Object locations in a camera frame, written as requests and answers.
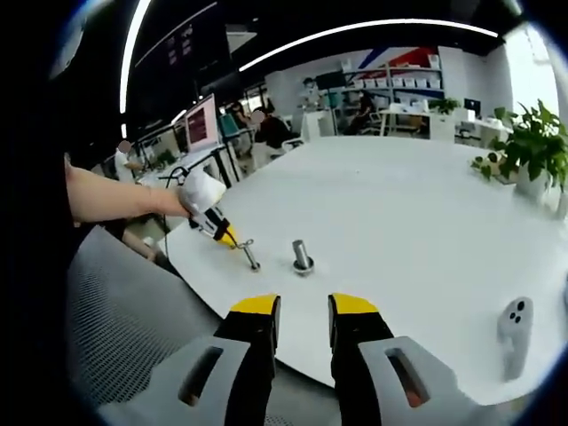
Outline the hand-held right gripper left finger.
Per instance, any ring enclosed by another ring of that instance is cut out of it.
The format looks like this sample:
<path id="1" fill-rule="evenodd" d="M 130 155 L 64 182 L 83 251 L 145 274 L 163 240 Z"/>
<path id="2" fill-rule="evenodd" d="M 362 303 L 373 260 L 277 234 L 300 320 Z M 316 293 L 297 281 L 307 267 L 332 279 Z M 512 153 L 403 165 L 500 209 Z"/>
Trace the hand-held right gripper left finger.
<path id="1" fill-rule="evenodd" d="M 153 368 L 147 387 L 98 413 L 107 425 L 262 425 L 275 376 L 280 297 L 234 305 L 214 335 Z"/>

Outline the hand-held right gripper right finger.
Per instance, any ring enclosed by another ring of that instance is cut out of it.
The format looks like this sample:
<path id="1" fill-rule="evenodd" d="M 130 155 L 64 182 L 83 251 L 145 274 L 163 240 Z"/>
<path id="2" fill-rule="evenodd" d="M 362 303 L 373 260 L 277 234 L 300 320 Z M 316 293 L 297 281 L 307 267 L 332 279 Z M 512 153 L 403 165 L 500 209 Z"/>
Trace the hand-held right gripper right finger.
<path id="1" fill-rule="evenodd" d="M 328 297 L 331 373 L 343 425 L 503 425 L 458 387 L 454 371 L 407 336 L 395 336 L 368 300 Z"/>

